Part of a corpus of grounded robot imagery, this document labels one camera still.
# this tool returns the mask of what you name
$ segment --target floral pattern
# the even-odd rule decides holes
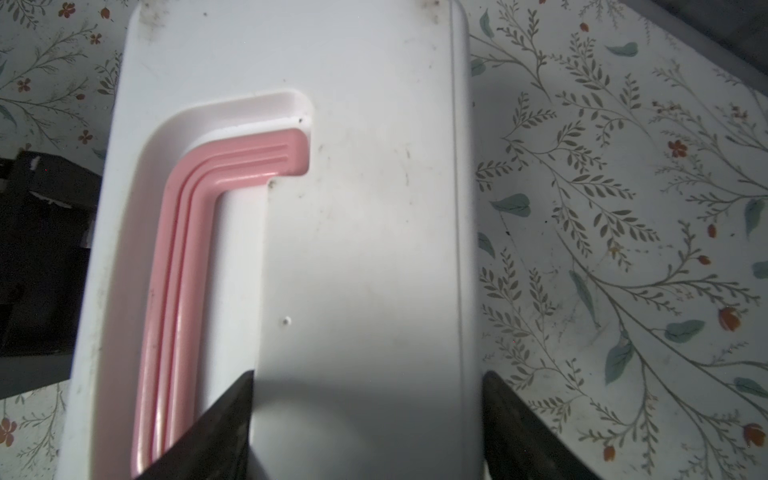
[[[0,400],[0,477],[53,478],[67,387],[63,382]]]
[[[0,157],[30,144],[102,172],[136,3],[0,0]]]
[[[52,3],[0,0],[0,155],[101,171],[135,2]],[[483,366],[605,478],[765,477],[768,100],[619,0],[462,3]],[[66,387],[3,402],[0,477]]]

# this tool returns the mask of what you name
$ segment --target pink handle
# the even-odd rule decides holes
[[[194,422],[197,357],[216,199],[276,175],[301,175],[299,130],[201,145],[173,169],[163,194],[144,320],[131,469],[160,458]]]

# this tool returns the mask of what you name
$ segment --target black object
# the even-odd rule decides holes
[[[253,370],[249,370],[137,480],[245,479],[252,405]]]
[[[71,353],[101,177],[31,151],[0,175],[0,356]]]
[[[482,381],[485,461],[494,480],[598,480],[496,372]]]
[[[768,50],[765,49],[768,3],[754,0],[621,2],[696,49],[747,87],[768,95]]]
[[[8,398],[68,379],[72,355],[0,356],[0,397]]]
[[[249,370],[136,480],[244,480],[252,402]],[[599,479],[496,372],[483,377],[482,408],[485,460],[494,480]]]

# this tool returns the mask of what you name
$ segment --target green leaf print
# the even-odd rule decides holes
[[[0,115],[2,115],[6,120],[10,120],[13,122],[13,124],[18,127],[18,124],[16,123],[16,119],[13,118],[13,115],[11,115],[11,112],[8,111],[7,108],[0,105]]]
[[[589,290],[587,290],[587,284],[584,282],[584,279],[582,279],[581,276],[573,270],[570,270],[568,273],[571,275],[571,278],[576,285],[576,293],[578,293],[578,296],[581,301],[584,302],[584,305],[587,306],[587,310],[589,310],[589,314],[592,316],[594,325],[599,328],[600,323],[598,323],[598,319],[594,314],[594,303],[592,303],[591,293],[589,293]]]
[[[94,155],[96,155],[100,159],[107,160],[107,149],[106,148],[104,150],[97,150],[95,148],[92,148],[91,150],[93,150]]]
[[[757,225],[760,224],[760,214],[763,212],[763,208],[765,207],[765,201],[760,199],[753,198],[750,200],[746,207],[744,207],[744,221],[746,222],[746,238],[750,237],[750,233],[752,233],[752,230],[755,230],[757,228]]]
[[[755,382],[752,379],[736,377],[733,379],[733,385],[736,386],[736,390],[739,392],[749,393],[750,395],[761,396],[764,399],[768,399],[768,392],[758,382]]]
[[[496,258],[496,252],[493,250],[493,245],[490,239],[484,233],[478,233],[478,243],[480,250],[485,250],[493,258]]]
[[[623,47],[605,47],[614,55],[621,57],[634,57],[637,55],[637,43],[631,41]]]
[[[531,214],[531,201],[525,194],[514,194],[498,202],[491,202],[493,207],[506,214],[517,215],[518,217],[527,217]]]
[[[624,368],[632,360],[633,353],[634,346],[629,340],[629,335],[622,331],[618,345],[608,352],[608,357],[605,359],[605,385],[618,379],[624,373]]]
[[[482,58],[475,58],[469,63],[469,67],[472,70],[472,76],[477,77],[485,71],[485,60]]]
[[[664,338],[670,342],[685,343],[699,333],[706,325],[702,320],[687,320],[682,323],[670,323],[664,331]]]
[[[755,276],[755,278],[768,278],[768,261],[753,263],[752,274]]]
[[[485,13],[482,17],[480,17],[480,28],[482,28],[482,32],[485,33],[488,38],[493,38],[493,30],[491,30],[491,20],[488,18],[488,9],[485,9]]]

